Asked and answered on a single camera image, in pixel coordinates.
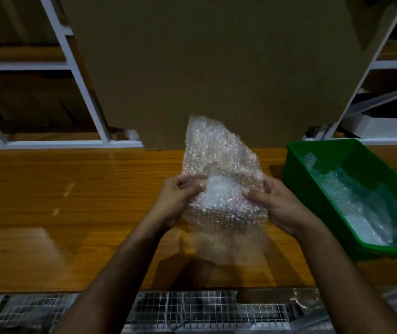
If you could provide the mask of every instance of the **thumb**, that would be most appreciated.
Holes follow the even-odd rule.
[[[274,207],[273,197],[269,193],[261,192],[259,190],[242,190],[243,195],[252,202],[257,202],[266,208]]]
[[[206,183],[196,183],[187,189],[183,189],[183,195],[187,198],[190,199],[196,195],[198,195],[200,192],[202,192],[206,187]]]

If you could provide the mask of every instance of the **left hand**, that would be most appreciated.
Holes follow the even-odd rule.
[[[188,204],[189,199],[202,192],[206,184],[204,182],[195,183],[188,188],[181,189],[180,186],[185,182],[187,176],[178,174],[165,180],[157,200],[153,204],[147,217],[161,223],[164,230],[173,227]]]

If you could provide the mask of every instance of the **white box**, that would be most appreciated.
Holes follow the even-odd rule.
[[[397,118],[370,117],[359,113],[344,118],[340,125],[362,138],[397,137]]]

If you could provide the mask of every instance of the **forearm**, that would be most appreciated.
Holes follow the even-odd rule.
[[[150,217],[138,224],[54,333],[121,333],[164,233],[154,225]]]
[[[296,238],[337,333],[397,333],[397,314],[320,220]]]

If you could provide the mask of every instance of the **plastic wrap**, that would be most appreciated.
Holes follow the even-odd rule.
[[[397,245],[397,199],[383,183],[370,190],[341,167],[319,173],[313,168],[317,162],[313,154],[307,154],[304,162],[358,238],[368,244]]]
[[[182,173],[192,181],[207,181],[206,190],[184,212],[197,256],[217,264],[253,263],[268,217],[266,209],[242,195],[243,188],[263,190],[256,154],[222,123],[191,117]]]

